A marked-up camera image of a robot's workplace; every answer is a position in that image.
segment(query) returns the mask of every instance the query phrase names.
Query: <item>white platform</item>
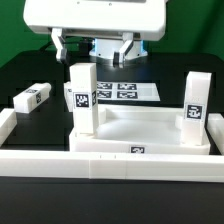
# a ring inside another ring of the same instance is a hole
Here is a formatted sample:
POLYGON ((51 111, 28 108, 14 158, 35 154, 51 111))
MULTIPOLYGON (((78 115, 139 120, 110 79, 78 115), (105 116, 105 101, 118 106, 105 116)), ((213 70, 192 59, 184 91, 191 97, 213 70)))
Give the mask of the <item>white platform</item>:
POLYGON ((133 153, 136 148, 147 154, 209 154, 205 131, 202 145, 181 143, 181 130, 175 124, 183 109, 116 105, 99 108, 106 111, 106 118, 97 129, 97 136, 76 137, 74 128, 69 138, 70 151, 133 153))

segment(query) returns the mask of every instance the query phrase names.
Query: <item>white box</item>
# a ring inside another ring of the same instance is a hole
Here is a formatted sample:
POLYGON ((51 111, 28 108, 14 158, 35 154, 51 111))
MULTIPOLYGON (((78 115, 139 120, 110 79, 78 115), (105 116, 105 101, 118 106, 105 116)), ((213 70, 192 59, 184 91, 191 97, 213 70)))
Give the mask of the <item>white box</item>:
POLYGON ((72 152, 111 152, 141 154, 208 155, 210 143, 204 131, 202 145, 182 144, 176 115, 183 109, 99 105, 106 110, 106 121, 95 138, 70 134, 72 152))
POLYGON ((73 118, 77 133, 94 134, 99 126, 95 63, 70 67, 73 118))
POLYGON ((13 98, 17 113, 29 114, 37 106, 49 98, 51 85, 49 83, 36 83, 13 98))
POLYGON ((190 72, 187 77, 181 141, 202 145, 211 73, 190 72))

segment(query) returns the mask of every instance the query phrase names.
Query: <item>white block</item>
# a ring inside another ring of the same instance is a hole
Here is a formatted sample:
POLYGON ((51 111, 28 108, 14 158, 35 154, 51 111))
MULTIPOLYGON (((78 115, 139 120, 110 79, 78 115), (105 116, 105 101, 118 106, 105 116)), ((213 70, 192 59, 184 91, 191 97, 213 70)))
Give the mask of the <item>white block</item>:
POLYGON ((51 85, 49 83, 36 83, 13 98, 15 111, 30 113, 37 106, 49 98, 51 85))
POLYGON ((190 72, 187 77, 181 142, 202 145, 211 73, 190 72))
POLYGON ((64 83, 64 96, 69 112, 73 112, 73 94, 71 82, 64 83))
POLYGON ((70 76, 76 132, 94 134, 99 126, 96 64, 75 64, 70 67, 70 76))
POLYGON ((14 109, 4 109, 0 113, 0 147, 17 124, 14 109))
POLYGON ((220 153, 224 155, 224 118, 221 114, 209 114, 207 129, 220 153))

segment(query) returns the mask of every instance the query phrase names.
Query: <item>black table surface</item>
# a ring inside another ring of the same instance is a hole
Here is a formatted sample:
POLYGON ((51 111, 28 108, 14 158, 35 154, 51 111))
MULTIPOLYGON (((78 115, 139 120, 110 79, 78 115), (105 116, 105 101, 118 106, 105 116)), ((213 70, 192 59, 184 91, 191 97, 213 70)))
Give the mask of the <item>black table surface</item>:
MULTIPOLYGON (((71 64, 88 61, 74 55, 71 64)), ((183 107, 189 71, 212 73, 208 112, 223 113, 224 63, 214 55, 157 53, 123 69, 97 65, 99 81, 156 83, 160 102, 111 102, 142 106, 183 107)), ((68 150, 68 80, 68 67, 55 62, 55 52, 22 52, 0 68, 0 111, 13 108, 13 97, 34 83, 52 85, 49 100, 29 115, 17 114, 18 125, 3 148, 68 150)), ((223 207, 222 183, 0 178, 0 224, 223 223, 223 207)))

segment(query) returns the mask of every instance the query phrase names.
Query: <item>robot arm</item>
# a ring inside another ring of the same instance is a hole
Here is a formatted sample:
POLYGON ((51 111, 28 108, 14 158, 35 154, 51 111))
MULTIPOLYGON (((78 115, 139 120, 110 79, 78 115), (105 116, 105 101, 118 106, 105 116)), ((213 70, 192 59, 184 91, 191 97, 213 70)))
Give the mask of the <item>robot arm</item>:
POLYGON ((160 40, 165 33, 167 0, 26 0, 24 20, 36 33, 49 34, 57 48, 57 60, 66 60, 65 36, 115 40, 108 52, 95 56, 113 63, 140 55, 134 49, 141 40, 160 40))

